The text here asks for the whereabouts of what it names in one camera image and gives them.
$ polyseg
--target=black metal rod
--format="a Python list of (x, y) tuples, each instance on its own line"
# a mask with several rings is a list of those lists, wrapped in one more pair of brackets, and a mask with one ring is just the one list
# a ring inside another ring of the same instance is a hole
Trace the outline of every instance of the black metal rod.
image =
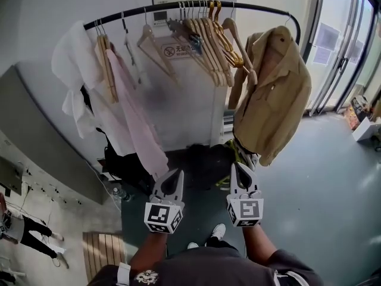
[[(190, 7), (204, 7), (204, 6), (206, 6), (206, 5), (204, 5), (205, 4), (204, 1), (199, 1), (199, 0), (189, 1), (189, 3), (191, 5)], [(188, 1), (185, 1), (185, 4), (186, 4), (186, 8), (188, 8)], [(243, 8), (246, 10), (262, 11), (262, 12), (287, 16), (294, 22), (295, 27), (296, 27), (295, 42), (297, 44), (299, 44), (299, 42), (300, 42), (301, 31), (300, 31), (299, 22), (289, 12), (277, 10), (276, 8), (261, 7), (259, 5), (254, 5), (254, 4), (229, 2), (229, 1), (221, 1), (221, 6), (222, 7), (230, 7), (230, 8), (233, 8), (233, 6), (234, 6), (234, 8)], [(148, 5), (146, 7), (132, 8), (131, 10), (124, 11), (123, 17), (130, 17), (130, 16), (135, 16), (135, 15), (150, 13), (150, 12), (155, 12), (155, 11), (171, 10), (173, 8), (179, 8), (179, 3), (178, 2), (171, 2), (171, 3)], [(101, 25), (101, 24), (105, 24), (105, 23), (112, 22), (115, 20), (119, 20), (122, 18), (121, 14), (122, 14), (122, 12), (116, 13), (113, 15), (109, 15), (109, 16), (97, 19), (95, 21), (89, 22), (89, 23), (85, 24), (85, 30), (93, 29), (96, 25)]]

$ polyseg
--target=wooden slat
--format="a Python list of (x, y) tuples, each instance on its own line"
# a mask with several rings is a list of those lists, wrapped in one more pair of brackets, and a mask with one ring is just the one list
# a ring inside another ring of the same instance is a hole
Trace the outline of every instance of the wooden slat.
[(113, 250), (114, 250), (115, 265), (119, 266), (119, 263), (121, 262), (120, 248), (119, 248), (119, 237), (116, 235), (113, 235)]
[(93, 250), (94, 250), (94, 262), (95, 270), (98, 273), (101, 270), (101, 259), (99, 257), (99, 237), (98, 234), (93, 233)]
[(99, 234), (99, 258), (101, 259), (101, 267), (107, 265), (107, 249), (106, 249), (106, 237), (104, 234)]
[(119, 249), (120, 249), (120, 258), (122, 263), (127, 263), (126, 252), (124, 251), (124, 241), (123, 237), (119, 236)]
[(106, 234), (106, 250), (107, 250), (107, 263), (114, 265), (114, 252), (113, 252), (113, 236)]
[(96, 275), (96, 269), (95, 269), (95, 261), (94, 261), (93, 236), (91, 235), (91, 233), (88, 233), (88, 249), (89, 249), (89, 263), (90, 263), (91, 278), (93, 278)]
[(90, 263), (89, 263), (89, 247), (88, 247), (88, 234), (82, 234), (82, 246), (83, 246), (83, 258), (85, 259), (85, 268), (86, 268), (86, 276), (88, 278), (88, 282), (91, 281), (91, 271), (90, 271)]

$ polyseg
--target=black pants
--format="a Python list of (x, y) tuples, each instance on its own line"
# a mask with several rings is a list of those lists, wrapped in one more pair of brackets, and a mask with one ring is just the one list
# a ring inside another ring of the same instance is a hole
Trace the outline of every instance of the black pants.
[(34, 220), (24, 217), (24, 234), (23, 238), (21, 239), (21, 243), (23, 245), (27, 245), (30, 248), (33, 248), (37, 251), (40, 251), (43, 254), (46, 254), (50, 256), (52, 259), (55, 259), (57, 257), (57, 253), (50, 249), (47, 245), (45, 245), (43, 242), (39, 241), (37, 238), (35, 238), (29, 231), (37, 231), (38, 233), (45, 235), (47, 237), (52, 236), (52, 231), (40, 223), (35, 222)]
[(213, 236), (213, 237), (209, 237), (207, 239), (207, 247), (214, 247), (214, 248), (232, 248), (234, 250), (237, 250), (236, 248), (234, 248), (232, 245), (228, 244), (227, 242), (225, 241), (220, 241), (218, 240), (217, 237)]

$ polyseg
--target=white garment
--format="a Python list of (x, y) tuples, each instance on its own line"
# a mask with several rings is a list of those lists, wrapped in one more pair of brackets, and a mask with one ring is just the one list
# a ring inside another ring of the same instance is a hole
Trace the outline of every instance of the white garment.
[(107, 50), (107, 56), (136, 154), (144, 169), (157, 180), (168, 172), (168, 158), (160, 148), (156, 131), (138, 101), (133, 78), (123, 60), (112, 50)]
[(9, 230), (6, 230), (4, 234), (10, 238), (14, 238), (17, 241), (21, 241), (24, 234), (24, 218), (21, 213), (15, 209), (10, 209), (9, 206), (7, 206), (7, 211), (10, 211), (12, 213), (11, 215), (11, 227)]
[[(102, 66), (82, 21), (75, 23), (57, 43), (52, 56), (52, 71), (69, 88), (62, 110), (74, 117), (81, 138), (100, 127), (118, 155), (135, 153), (120, 105), (106, 100)], [(84, 102), (80, 91), (83, 85), (94, 114)]]

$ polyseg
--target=white box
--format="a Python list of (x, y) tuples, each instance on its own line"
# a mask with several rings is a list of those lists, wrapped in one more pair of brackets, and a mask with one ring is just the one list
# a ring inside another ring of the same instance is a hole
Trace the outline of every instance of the white box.
[(230, 199), (227, 211), (233, 226), (254, 226), (263, 216), (263, 199)]
[(180, 206), (146, 203), (144, 211), (144, 223), (152, 232), (174, 233), (183, 213)]

